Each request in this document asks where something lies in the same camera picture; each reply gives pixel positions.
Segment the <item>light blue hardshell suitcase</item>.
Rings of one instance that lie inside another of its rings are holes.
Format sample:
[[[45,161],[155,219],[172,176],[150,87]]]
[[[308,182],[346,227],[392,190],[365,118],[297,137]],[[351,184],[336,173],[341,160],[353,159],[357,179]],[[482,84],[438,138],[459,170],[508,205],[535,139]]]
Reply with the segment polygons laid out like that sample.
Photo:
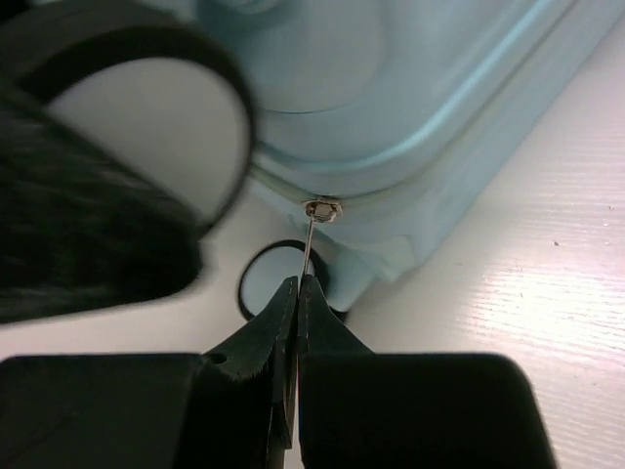
[[[5,1],[14,87],[191,214],[249,187],[307,240],[237,286],[252,318],[306,269],[343,315],[419,267],[622,17],[620,1]]]

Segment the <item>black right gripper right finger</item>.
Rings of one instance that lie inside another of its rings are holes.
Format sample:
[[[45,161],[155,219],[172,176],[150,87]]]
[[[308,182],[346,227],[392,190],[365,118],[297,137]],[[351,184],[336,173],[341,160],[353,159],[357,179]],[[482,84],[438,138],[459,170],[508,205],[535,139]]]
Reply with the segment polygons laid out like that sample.
[[[488,353],[377,354],[306,277],[299,438],[308,468],[553,468],[522,369]]]

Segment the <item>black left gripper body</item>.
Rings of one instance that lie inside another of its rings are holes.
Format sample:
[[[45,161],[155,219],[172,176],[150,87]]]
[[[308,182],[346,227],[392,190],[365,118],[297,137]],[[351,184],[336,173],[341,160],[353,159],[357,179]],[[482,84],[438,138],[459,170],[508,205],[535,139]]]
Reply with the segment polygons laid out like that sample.
[[[190,212],[47,114],[1,91],[1,321],[177,293],[202,268]]]

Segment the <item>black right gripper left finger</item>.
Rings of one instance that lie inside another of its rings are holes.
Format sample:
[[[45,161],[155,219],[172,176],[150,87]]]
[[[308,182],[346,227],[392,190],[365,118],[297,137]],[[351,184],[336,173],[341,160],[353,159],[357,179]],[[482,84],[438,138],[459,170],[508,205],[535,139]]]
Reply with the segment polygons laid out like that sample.
[[[204,354],[1,363],[5,468],[279,468],[293,443],[299,282]]]

